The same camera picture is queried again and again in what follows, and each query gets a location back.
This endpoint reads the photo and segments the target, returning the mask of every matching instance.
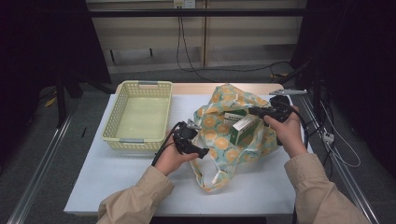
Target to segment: orange flower pattern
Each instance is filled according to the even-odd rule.
[[[215,88],[208,105],[195,111],[194,121],[202,126],[199,134],[210,148],[210,158],[219,170],[212,185],[206,185],[198,162],[191,162],[196,179],[204,190],[210,192],[223,188],[233,178],[238,163],[257,161],[278,148],[274,130],[265,127],[262,120],[254,133],[237,146],[229,143],[230,127],[224,124],[224,112],[248,110],[250,105],[268,106],[269,103],[255,94],[241,91],[231,84],[224,84]]]

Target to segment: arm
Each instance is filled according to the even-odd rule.
[[[180,155],[175,145],[170,145],[155,167],[150,166],[135,186],[116,192],[100,203],[98,223],[149,223],[158,204],[174,188],[167,176],[183,162],[197,157],[197,153]]]
[[[264,119],[276,131],[290,156],[285,169],[296,191],[299,223],[369,223],[363,213],[329,181],[318,157],[308,153],[301,138],[297,115],[290,114],[284,123],[268,116]]]

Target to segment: hand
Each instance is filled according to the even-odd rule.
[[[301,137],[300,119],[295,113],[291,113],[289,118],[283,123],[269,116],[264,116],[264,120],[275,130],[277,138],[290,158],[307,153]]]
[[[198,158],[198,153],[180,155],[176,149],[172,136],[169,138],[166,146],[168,147],[163,151],[163,154],[154,165],[154,167],[164,175],[169,175],[177,170],[183,162]]]

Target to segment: person's left hand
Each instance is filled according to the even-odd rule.
[[[169,175],[180,167],[185,161],[192,161],[198,158],[198,153],[183,154],[178,153],[173,137],[171,136],[166,143],[168,147],[163,151],[157,163],[154,165],[164,175]]]

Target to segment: gray floor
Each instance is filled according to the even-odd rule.
[[[145,66],[139,63],[139,57],[128,58],[128,54],[136,52],[115,52],[116,62],[111,62],[108,58],[108,52],[105,52],[109,70],[119,71],[119,73],[111,73],[113,79],[112,85],[108,87],[114,88],[125,79],[145,79],[145,80],[170,80],[174,82],[208,82],[207,79],[202,79],[199,76],[213,79],[219,83],[221,82],[257,82],[268,83],[274,82],[270,74],[288,73],[290,68],[286,64],[278,64],[269,68],[263,68],[265,64],[280,60],[287,61],[290,58],[290,46],[279,47],[279,52],[274,59],[265,58],[268,55],[263,52],[257,53],[257,58],[251,55],[253,49],[231,49],[231,54],[223,55],[223,59],[230,60],[235,58],[235,61],[217,59],[217,65],[232,65],[221,67],[221,70],[200,70],[198,75],[192,72],[184,72],[178,69],[175,63],[174,50],[154,50],[153,57],[146,58],[145,51],[142,50],[140,60],[147,60]],[[197,59],[196,50],[191,56]],[[248,56],[244,57],[243,51],[249,52]],[[183,64],[183,67],[188,68],[189,64]],[[258,69],[251,72],[236,72],[235,70]],[[68,196],[73,188],[74,181],[78,177],[79,170],[85,160],[86,154],[91,146],[91,142],[95,135],[97,126],[102,118],[108,95],[104,94],[95,88],[81,84],[84,90],[84,95],[81,99],[68,99],[68,110],[71,110],[73,105],[76,105],[76,113],[70,122],[68,131],[64,135],[64,140],[60,144],[53,160],[49,165],[49,170],[45,173],[43,181],[40,184],[39,191],[33,195],[31,206],[25,217],[22,217],[20,223],[95,223],[96,217],[76,217],[67,215],[63,212],[64,206],[67,202]],[[285,88],[292,88],[293,83],[287,83]],[[293,97],[293,102],[300,108],[303,108],[300,96]],[[336,130],[343,136],[344,139],[356,150],[361,159],[361,166],[358,168],[349,168],[349,171],[354,175],[357,183],[361,187],[364,195],[368,199],[369,204],[374,208],[375,213],[380,220],[380,223],[396,223],[396,181],[390,174],[373,158],[369,148],[366,146],[363,139],[359,138],[351,131],[351,126],[344,117],[342,109],[337,107],[336,102],[332,102],[332,109],[334,113],[334,125]],[[40,105],[33,117],[31,126],[26,131],[18,150],[9,160],[8,164],[4,167],[4,171],[0,176],[0,223],[7,223],[15,206],[18,204],[23,192],[28,187],[31,177],[35,174],[36,168],[39,166],[43,155],[48,149],[53,135],[55,135],[55,127],[57,125],[57,107],[56,105],[44,107]],[[340,139],[338,135],[335,136],[335,144],[339,148],[344,160],[350,163],[356,163],[356,156],[351,152],[350,148]],[[310,144],[314,151],[321,159],[324,159],[325,151],[319,141],[317,135],[310,138]],[[329,163],[326,165],[328,174],[330,173],[331,166]],[[343,183],[340,175],[336,170],[333,170],[332,181],[334,181],[338,188],[350,198],[348,190]],[[154,218],[153,223],[164,223],[166,220],[161,218]],[[202,222],[201,219],[172,219],[174,223],[178,222]],[[268,217],[267,223],[290,223],[290,215]],[[246,219],[213,219],[206,220],[205,223],[263,223],[262,218],[254,217]]]

